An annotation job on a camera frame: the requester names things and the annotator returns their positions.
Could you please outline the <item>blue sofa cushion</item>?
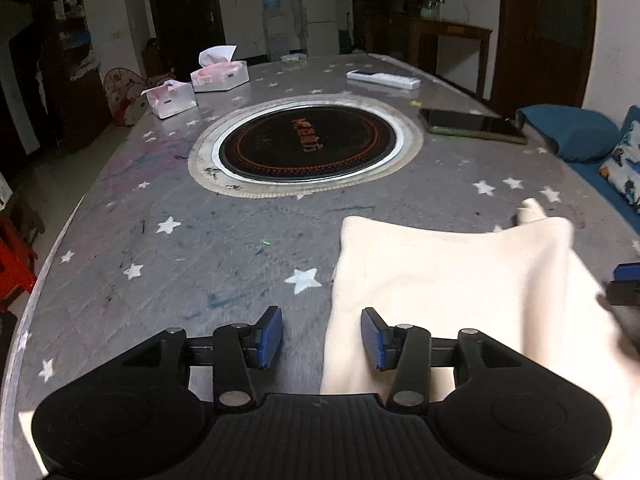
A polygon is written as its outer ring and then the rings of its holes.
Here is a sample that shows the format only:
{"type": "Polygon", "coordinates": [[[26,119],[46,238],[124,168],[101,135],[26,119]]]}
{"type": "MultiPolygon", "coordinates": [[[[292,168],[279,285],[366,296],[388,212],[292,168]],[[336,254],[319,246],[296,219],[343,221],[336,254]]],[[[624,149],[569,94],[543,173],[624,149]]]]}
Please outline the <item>blue sofa cushion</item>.
{"type": "Polygon", "coordinates": [[[535,128],[566,162],[605,158],[622,134],[611,119],[594,110],[554,104],[520,108],[516,120],[535,128]]]}

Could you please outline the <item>cream garment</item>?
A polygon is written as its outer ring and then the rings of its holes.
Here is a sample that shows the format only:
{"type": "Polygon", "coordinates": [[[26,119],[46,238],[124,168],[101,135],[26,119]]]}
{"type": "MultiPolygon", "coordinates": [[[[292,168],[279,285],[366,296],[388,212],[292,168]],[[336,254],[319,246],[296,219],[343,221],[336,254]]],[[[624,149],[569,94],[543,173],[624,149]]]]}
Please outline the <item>cream garment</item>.
{"type": "Polygon", "coordinates": [[[514,228],[450,233],[348,217],[333,282],[321,391],[386,394],[360,336],[364,308],[451,338],[475,328],[596,396],[613,433],[603,479],[639,474],[639,311],[612,306],[574,251],[574,228],[524,200],[514,228]]]}

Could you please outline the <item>round black induction cooktop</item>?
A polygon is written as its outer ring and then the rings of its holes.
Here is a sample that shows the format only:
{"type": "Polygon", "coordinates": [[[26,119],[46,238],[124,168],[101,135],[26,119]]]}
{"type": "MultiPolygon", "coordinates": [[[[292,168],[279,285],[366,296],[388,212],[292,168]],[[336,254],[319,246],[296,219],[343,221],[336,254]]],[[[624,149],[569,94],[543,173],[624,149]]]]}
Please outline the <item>round black induction cooktop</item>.
{"type": "Polygon", "coordinates": [[[193,145],[191,177],[241,198],[309,195],[390,176],[421,151],[422,128],[349,93],[290,96],[235,110],[193,145]]]}

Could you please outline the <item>white tissue box with tissue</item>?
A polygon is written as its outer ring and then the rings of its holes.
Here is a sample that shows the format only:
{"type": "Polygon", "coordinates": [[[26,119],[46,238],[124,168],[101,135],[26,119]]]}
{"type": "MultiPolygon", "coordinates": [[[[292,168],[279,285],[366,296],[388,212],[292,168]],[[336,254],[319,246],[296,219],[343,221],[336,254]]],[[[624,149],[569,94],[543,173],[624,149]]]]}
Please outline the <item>white tissue box with tissue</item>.
{"type": "Polygon", "coordinates": [[[216,46],[198,55],[200,67],[191,73],[193,90],[201,92],[229,91],[250,81],[245,61],[233,59],[235,46],[216,46]]]}

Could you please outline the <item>black smartphone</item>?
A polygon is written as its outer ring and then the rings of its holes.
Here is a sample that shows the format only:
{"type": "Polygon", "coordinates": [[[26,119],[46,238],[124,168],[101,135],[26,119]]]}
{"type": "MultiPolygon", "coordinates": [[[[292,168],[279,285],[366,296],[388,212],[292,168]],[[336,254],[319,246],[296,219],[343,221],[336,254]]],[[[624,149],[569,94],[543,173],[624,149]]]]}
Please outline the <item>black smartphone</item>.
{"type": "Polygon", "coordinates": [[[480,139],[526,145],[527,139],[510,120],[477,114],[421,108],[420,116],[430,133],[439,136],[480,139]]]}

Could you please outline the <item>water dispenser with blue bottle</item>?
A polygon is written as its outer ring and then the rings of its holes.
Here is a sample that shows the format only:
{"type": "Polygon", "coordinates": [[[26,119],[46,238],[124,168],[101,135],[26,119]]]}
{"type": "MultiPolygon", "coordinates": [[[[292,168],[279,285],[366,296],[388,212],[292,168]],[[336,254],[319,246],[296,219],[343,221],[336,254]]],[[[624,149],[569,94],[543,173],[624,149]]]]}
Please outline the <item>water dispenser with blue bottle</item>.
{"type": "Polygon", "coordinates": [[[267,56],[270,62],[280,60],[288,51],[288,31],[286,16],[282,10],[281,0],[262,0],[262,26],[267,56]]]}

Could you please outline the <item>red plastic stool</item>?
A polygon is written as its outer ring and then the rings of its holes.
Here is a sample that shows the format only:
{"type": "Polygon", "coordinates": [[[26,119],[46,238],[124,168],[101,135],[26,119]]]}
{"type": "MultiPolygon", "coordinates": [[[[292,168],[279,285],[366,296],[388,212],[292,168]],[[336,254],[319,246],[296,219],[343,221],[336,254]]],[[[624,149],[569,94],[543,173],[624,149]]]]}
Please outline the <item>red plastic stool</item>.
{"type": "Polygon", "coordinates": [[[35,260],[37,254],[18,236],[12,222],[1,215],[0,238],[0,300],[1,312],[9,310],[12,302],[22,292],[29,294],[37,278],[35,260]]]}

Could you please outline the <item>grey star pattern tablecloth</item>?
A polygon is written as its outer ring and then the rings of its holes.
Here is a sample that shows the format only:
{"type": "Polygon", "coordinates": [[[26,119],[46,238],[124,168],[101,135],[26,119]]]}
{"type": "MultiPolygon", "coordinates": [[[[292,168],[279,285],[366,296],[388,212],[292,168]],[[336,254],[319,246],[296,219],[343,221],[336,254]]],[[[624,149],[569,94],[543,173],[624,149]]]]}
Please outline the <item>grey star pattern tablecloth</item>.
{"type": "Polygon", "coordinates": [[[518,203],[533,197],[574,223],[578,254],[598,280],[637,257],[636,230],[539,136],[524,146],[426,136],[416,157],[387,177],[304,196],[221,195],[190,176],[190,151],[216,119],[286,96],[367,96],[409,119],[424,107],[483,111],[430,75],[417,92],[393,92],[352,84],[350,70],[410,73],[375,54],[258,65],[245,86],[206,94],[164,122],[145,116],[130,131],[55,230],[15,332],[2,388],[3,478],[41,477],[18,414],[168,327],[207,335],[275,304],[285,347],[268,387],[317,392],[341,224],[351,214],[483,233],[508,226],[518,203]]]}

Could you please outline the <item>white refrigerator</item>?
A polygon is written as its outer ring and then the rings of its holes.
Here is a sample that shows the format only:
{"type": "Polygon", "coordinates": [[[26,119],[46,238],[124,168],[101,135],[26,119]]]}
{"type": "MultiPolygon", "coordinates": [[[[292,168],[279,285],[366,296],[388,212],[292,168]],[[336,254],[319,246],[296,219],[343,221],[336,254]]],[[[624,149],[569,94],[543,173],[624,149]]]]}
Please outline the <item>white refrigerator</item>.
{"type": "Polygon", "coordinates": [[[336,0],[296,0],[298,39],[308,56],[338,55],[336,0]]]}

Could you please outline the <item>dark wooden side table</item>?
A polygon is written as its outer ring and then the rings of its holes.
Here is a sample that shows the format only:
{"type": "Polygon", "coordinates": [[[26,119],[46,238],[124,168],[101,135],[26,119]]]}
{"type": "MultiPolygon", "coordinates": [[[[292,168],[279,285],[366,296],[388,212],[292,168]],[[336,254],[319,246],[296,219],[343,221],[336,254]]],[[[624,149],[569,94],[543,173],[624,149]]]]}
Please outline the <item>dark wooden side table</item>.
{"type": "Polygon", "coordinates": [[[419,66],[420,42],[424,36],[461,38],[478,42],[480,54],[478,55],[475,99],[477,101],[484,99],[491,30],[457,22],[415,18],[409,25],[408,43],[408,63],[414,67],[419,66]]]}

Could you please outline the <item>white remote control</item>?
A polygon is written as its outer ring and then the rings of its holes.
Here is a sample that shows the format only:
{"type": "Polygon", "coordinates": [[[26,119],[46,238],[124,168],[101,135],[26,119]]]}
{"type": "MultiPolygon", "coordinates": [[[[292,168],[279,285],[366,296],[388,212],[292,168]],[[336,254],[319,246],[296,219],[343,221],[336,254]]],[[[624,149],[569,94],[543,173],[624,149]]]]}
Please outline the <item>white remote control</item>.
{"type": "Polygon", "coordinates": [[[367,84],[378,84],[379,86],[398,90],[413,91],[421,88],[419,78],[399,76],[389,73],[368,73],[363,70],[350,70],[346,73],[346,78],[352,81],[366,82],[367,84]]]}

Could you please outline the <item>small green dish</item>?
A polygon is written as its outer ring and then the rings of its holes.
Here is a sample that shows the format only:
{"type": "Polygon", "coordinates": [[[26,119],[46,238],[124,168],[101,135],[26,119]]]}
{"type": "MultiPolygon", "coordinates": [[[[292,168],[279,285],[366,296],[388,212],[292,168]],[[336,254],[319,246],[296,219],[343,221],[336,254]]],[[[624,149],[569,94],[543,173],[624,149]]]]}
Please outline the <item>small green dish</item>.
{"type": "Polygon", "coordinates": [[[281,62],[285,64],[297,64],[305,61],[307,55],[305,53],[289,53],[281,56],[281,62]]]}

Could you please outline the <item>small white pink tissue box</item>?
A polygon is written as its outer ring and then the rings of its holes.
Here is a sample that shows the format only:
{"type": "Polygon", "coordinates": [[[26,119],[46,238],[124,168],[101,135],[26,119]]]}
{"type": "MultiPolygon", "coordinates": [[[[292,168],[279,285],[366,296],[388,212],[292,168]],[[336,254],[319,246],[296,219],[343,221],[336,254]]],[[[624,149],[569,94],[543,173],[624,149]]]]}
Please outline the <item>small white pink tissue box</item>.
{"type": "Polygon", "coordinates": [[[198,106],[192,84],[173,79],[143,90],[142,96],[148,100],[153,115],[161,120],[198,106]]]}

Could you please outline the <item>polka dot kids sofa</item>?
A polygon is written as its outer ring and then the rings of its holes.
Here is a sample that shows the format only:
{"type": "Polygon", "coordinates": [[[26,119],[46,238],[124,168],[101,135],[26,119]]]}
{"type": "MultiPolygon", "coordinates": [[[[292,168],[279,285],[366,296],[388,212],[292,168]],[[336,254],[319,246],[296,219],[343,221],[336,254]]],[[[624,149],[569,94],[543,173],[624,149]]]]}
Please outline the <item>polka dot kids sofa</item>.
{"type": "Polygon", "coordinates": [[[142,94],[146,80],[128,68],[112,68],[103,79],[103,89],[116,126],[134,126],[148,109],[142,94]]]}

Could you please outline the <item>butterfly print pillow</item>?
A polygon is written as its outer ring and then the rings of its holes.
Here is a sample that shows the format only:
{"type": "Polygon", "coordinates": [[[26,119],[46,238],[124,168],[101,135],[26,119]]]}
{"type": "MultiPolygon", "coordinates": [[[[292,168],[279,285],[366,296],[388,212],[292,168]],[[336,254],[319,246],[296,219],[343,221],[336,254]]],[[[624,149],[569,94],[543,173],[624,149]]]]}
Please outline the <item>butterfly print pillow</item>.
{"type": "Polygon", "coordinates": [[[639,213],[639,121],[634,119],[624,130],[622,140],[602,162],[599,174],[639,213]]]}

